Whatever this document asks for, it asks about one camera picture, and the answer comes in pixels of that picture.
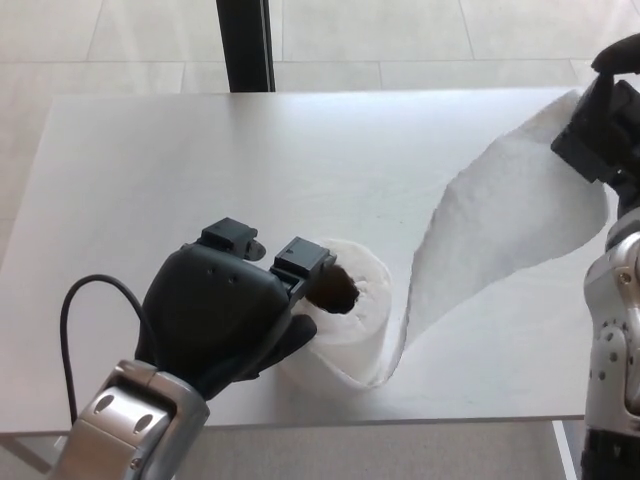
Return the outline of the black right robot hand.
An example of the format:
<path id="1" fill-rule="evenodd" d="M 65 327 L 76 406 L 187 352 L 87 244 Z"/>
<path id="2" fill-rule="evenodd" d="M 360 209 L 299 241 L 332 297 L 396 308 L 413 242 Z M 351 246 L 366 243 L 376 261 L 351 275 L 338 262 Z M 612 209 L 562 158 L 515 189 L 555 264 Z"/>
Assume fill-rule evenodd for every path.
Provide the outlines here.
<path id="1" fill-rule="evenodd" d="M 615 77 L 639 73 L 639 36 L 608 46 L 591 68 L 597 76 L 551 150 L 588 182 L 612 188 L 622 217 L 639 206 L 639 91 Z"/>

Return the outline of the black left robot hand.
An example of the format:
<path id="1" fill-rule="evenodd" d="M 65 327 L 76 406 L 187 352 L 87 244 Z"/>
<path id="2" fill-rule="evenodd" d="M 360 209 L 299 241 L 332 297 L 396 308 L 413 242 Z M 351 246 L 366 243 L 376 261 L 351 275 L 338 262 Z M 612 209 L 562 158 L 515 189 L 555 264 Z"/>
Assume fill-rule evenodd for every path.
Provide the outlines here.
<path id="1" fill-rule="evenodd" d="M 135 357 L 174 375 L 210 400 L 253 380 L 317 334 L 293 309 L 336 257 L 294 238 L 263 270 L 257 230 L 231 218 L 206 228 L 162 264 L 142 302 Z"/>

